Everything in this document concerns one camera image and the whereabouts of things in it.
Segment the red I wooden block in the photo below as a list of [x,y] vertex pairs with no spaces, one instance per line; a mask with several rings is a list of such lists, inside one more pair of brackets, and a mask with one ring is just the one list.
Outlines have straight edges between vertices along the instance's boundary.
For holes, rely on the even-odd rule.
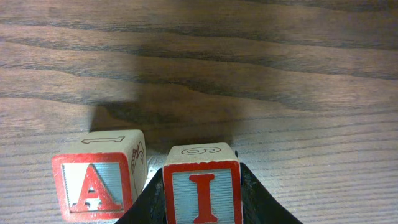
[[174,146],[162,172],[167,223],[243,223],[240,163],[225,142]]

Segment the red A wooden block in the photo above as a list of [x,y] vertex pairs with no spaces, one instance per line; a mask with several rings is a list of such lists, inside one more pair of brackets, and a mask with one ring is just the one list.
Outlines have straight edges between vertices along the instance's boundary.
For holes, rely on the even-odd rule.
[[144,133],[90,132],[53,156],[52,170],[65,221],[118,219],[132,207],[147,180]]

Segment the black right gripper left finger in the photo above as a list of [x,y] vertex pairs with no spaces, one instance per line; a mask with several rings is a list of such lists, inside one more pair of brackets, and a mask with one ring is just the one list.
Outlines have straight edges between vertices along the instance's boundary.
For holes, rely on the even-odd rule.
[[159,169],[133,206],[115,224],[166,224],[162,174]]

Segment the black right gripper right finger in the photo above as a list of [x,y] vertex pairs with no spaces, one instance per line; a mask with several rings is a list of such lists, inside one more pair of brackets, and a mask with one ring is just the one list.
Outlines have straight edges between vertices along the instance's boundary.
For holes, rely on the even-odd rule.
[[243,224],[302,224],[263,186],[250,168],[240,166]]

